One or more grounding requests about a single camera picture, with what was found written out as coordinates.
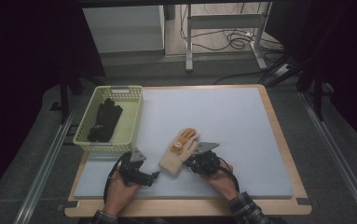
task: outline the black glove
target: black glove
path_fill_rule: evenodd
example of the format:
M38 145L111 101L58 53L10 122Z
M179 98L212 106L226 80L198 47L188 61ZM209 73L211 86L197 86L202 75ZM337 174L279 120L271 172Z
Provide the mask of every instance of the black glove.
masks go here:
M103 104L100 104L97 111L96 123L90 129L88 139L90 142L100 141L109 142L114 133L117 122L122 114L122 107L115 105L115 102L107 98Z

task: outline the metal frame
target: metal frame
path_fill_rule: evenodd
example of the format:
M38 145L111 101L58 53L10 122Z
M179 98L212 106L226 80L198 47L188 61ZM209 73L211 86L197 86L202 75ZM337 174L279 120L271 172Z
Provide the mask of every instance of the metal frame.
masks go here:
M340 148L338 147L333 136L329 133L325 123L319 119L317 114L312 110L313 105L309 94L300 92L299 97L303 100L305 108L309 112L309 116L311 117L318 133L323 139L331 157L335 161L338 171L341 173L344 181L347 184L347 187L350 189L353 198L357 202L357 178L355 177L355 173L351 170L346 158L341 153Z
M44 186L47 183L54 162L57 156L59 155L60 148L62 147L62 142L64 141L64 137L70 128L71 121L73 120L79 97L74 96L73 98L74 99L72 102L72 110L68 115L67 120L63 124L61 124L59 130L57 131L53 143L48 150L48 154L45 156L41 166L39 167L38 173L34 178L33 184L30 187L23 203L21 204L21 209L19 210L15 221L13 222L14 224L30 222L35 207L38 203L39 197L41 196Z
M260 52L259 42L265 29L270 2L267 2L262 13L240 15L199 15L192 16L192 7L187 5L187 38L186 38L186 72L193 71L192 30L257 28L254 41L250 46L261 70L266 70L265 60Z

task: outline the gray carpet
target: gray carpet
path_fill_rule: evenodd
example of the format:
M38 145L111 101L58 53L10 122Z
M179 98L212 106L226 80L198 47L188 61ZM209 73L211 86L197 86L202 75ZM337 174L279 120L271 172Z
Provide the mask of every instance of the gray carpet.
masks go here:
M254 58L224 60L224 56L209 59L198 57L194 62L194 72L185 72L182 58L152 60L126 59L121 64L105 63L108 78L102 80L108 85L142 86L181 86L211 85L221 77L251 73L229 79L217 84L253 84L261 77ZM82 79L86 87L80 96L72 124L79 124L93 89L93 83ZM301 98L295 91L295 77L275 88L268 89L269 98L279 119L297 170L313 206L308 216L283 216L288 223L338 223L357 224L357 203L336 168L330 153L309 118ZM11 163L0 181L0 223L12 223L31 186L39 165L59 129L60 111L50 111L54 102L60 101L59 88L47 91L43 107L38 115L20 152ZM357 133L341 118L323 98L323 115L332 135L351 169L357 174ZM79 218L66 217L62 205L68 198L76 169L82 156L82 149L73 146L73 136L64 139L57 160L48 181L42 190L40 200L30 223L78 223ZM224 218L168 218L171 223L226 223Z

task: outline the white cabinet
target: white cabinet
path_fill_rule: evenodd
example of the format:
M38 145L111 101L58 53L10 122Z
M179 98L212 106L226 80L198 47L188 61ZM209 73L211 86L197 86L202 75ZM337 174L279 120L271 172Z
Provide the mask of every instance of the white cabinet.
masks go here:
M83 11L99 53L164 49L163 6Z

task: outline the aluminum rail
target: aluminum rail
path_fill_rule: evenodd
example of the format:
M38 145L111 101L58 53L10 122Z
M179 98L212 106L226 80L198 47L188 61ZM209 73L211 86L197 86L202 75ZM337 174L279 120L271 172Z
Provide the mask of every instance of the aluminum rail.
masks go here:
M357 202L357 178L355 177L355 174L351 170L349 164L347 163L346 159L344 158L344 155L341 153L337 143L335 142L332 135L329 133L329 130L327 129L324 122L320 121L318 119L318 116L314 113L314 111L312 109L313 108L312 102L309 98L309 95L307 93L300 92L299 96L302 98L312 121L314 122L318 132L320 133L323 141L325 142L330 155L332 156L333 160L335 161L337 169L343 176L343 179L346 182L347 187L350 189L350 192L351 192L353 198Z
M78 101L79 96L74 96L73 102L71 103L71 112L68 115L67 120L60 126L59 130L57 131L57 134L48 150L48 154L45 156L41 166L39 167L33 184L29 188L29 191L27 192L27 195L21 204L21 209L19 210L18 215L13 222L14 224L29 223L35 210L36 204L38 203L39 197L41 196L42 190L47 183L50 171L52 170L54 162L59 155L64 137L70 128L70 124L73 120Z

